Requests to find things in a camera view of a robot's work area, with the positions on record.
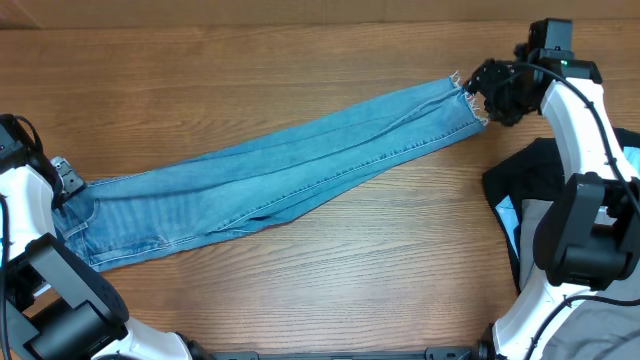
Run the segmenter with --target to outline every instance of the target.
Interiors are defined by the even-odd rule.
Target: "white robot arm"
[[[569,80],[583,94],[594,102],[607,131],[613,156],[618,159],[618,167],[626,181],[638,178],[635,169],[622,154],[613,128],[607,117],[602,85],[589,79]],[[553,81],[547,89],[541,104],[542,115],[549,120],[555,135],[565,174],[586,174],[595,172],[603,179],[615,180],[607,162],[598,129],[589,109],[573,91],[564,84]],[[508,359],[524,359],[531,346],[531,339],[547,316],[562,301],[575,295],[593,295],[589,286],[563,283],[553,286],[544,271],[534,266],[524,290],[509,312],[498,319],[493,326],[493,343],[496,354]],[[542,350],[562,323],[582,303],[576,301],[566,307],[546,328],[533,352],[532,359],[540,359]]]
[[[32,298],[50,285],[67,303],[66,307],[60,307],[59,302],[52,304],[64,308],[63,316],[36,327],[21,313],[25,304],[7,302],[11,347],[25,360],[79,357],[101,360],[440,360],[452,358],[451,355],[458,360],[522,360],[528,356],[529,349],[532,349],[532,359],[540,359],[547,341],[579,302],[553,318],[537,341],[537,347],[532,348],[531,339],[548,315],[567,297],[593,294],[614,280],[628,277],[640,253],[635,241],[638,234],[627,236],[627,228],[640,228],[640,218],[629,210],[628,204],[622,213],[613,214],[619,218],[617,225],[614,224],[617,231],[598,229],[598,236],[591,236],[596,213],[606,211],[611,199],[623,198],[617,196],[622,194],[617,184],[629,182],[637,190],[638,174],[625,160],[607,118],[597,68],[591,62],[573,60],[570,38],[570,22],[547,19],[532,24],[529,44],[517,48],[520,64],[552,69],[594,103],[612,149],[610,155],[617,159],[621,176],[617,176],[608,163],[591,110],[566,84],[553,81],[532,68],[517,72],[515,63],[508,65],[493,60],[485,62],[474,73],[465,88],[485,95],[485,106],[494,120],[513,125],[523,114],[539,110],[550,121],[566,180],[562,198],[554,202],[536,231],[536,267],[529,282],[514,306],[490,327],[475,351],[457,347],[402,354],[210,355],[197,343],[178,334],[160,332],[130,318],[115,289],[54,237],[51,204],[56,207],[65,196],[78,190],[66,189],[63,176],[54,169],[68,163],[51,165],[42,153],[39,140],[31,141],[16,125],[16,118],[5,115],[0,116],[1,129],[5,130],[0,132],[0,193],[7,196],[9,205],[11,261],[8,272],[11,276],[22,276],[28,268],[40,275],[27,279],[30,286],[13,291],[22,292],[23,296],[16,299]],[[11,160],[7,154],[16,156]],[[607,245],[605,249],[598,248],[602,243]]]
[[[631,196],[637,199],[638,174],[607,117],[597,67],[574,60],[571,28],[566,20],[533,23],[529,42],[516,47],[518,62],[487,60],[465,84],[468,91],[485,95],[489,116],[504,125],[535,110],[547,118],[565,176],[561,197],[536,229],[530,279],[479,342],[474,359],[540,359],[549,339],[582,303],[564,307],[565,299],[593,295],[626,279],[638,261],[640,219],[628,199],[631,191],[625,192],[634,187]],[[598,215],[610,221],[596,223]],[[562,310],[543,328],[559,306]],[[535,341],[539,329],[544,332]]]
[[[17,117],[2,115],[0,125],[0,194],[7,205],[3,218],[8,214],[9,219],[9,234],[2,236],[8,235],[10,242],[5,270],[9,292],[15,295],[6,302],[11,348],[23,360],[210,360],[203,351],[192,354],[198,350],[196,343],[130,318],[106,280],[55,239],[52,204],[56,196],[81,190],[73,181],[64,188],[65,177],[76,175],[62,158],[45,163],[42,149],[26,137]],[[74,180],[83,183],[77,177]],[[33,270],[40,276],[34,276]],[[59,310],[57,317],[32,324],[21,312],[51,287],[61,296],[51,305]]]

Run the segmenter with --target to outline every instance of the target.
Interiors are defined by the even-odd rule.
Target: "jeans leg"
[[[385,170],[484,128],[451,79],[147,173],[92,183],[56,212],[106,270],[285,223]]]

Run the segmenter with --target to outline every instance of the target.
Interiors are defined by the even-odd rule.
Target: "wooden table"
[[[527,22],[0,32],[0,111],[87,179],[141,172],[510,59]],[[640,131],[640,21],[582,21],[612,122]],[[511,306],[481,174],[532,116],[398,166],[299,220],[108,272],[133,316],[212,351],[468,344]]]

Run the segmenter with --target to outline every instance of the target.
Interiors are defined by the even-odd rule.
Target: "black cloth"
[[[622,128],[614,129],[614,132],[621,147],[640,148],[640,134]],[[519,249],[513,249],[509,245],[509,237],[500,220],[496,206],[505,197],[510,196],[518,216],[518,222],[522,223],[522,200],[555,201],[558,198],[564,187],[564,175],[555,139],[538,138],[534,140],[526,148],[485,172],[482,175],[482,184],[489,206],[505,233],[511,272],[516,288],[518,288],[520,263],[516,251]],[[515,234],[515,243],[518,246],[520,243],[519,228],[516,228]]]

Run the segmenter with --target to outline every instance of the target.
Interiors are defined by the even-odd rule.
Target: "wood grain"
[[[0,32],[0,109],[88,179],[141,172],[511,58],[528,22]],[[640,131],[640,21],[576,23],[614,125]],[[474,341],[516,292],[481,174],[531,116],[398,166],[295,222],[111,271],[131,313],[212,351]]]
[[[636,0],[12,0],[42,28],[634,19]]]
[[[0,29],[28,29],[40,27],[17,1],[0,0]]]

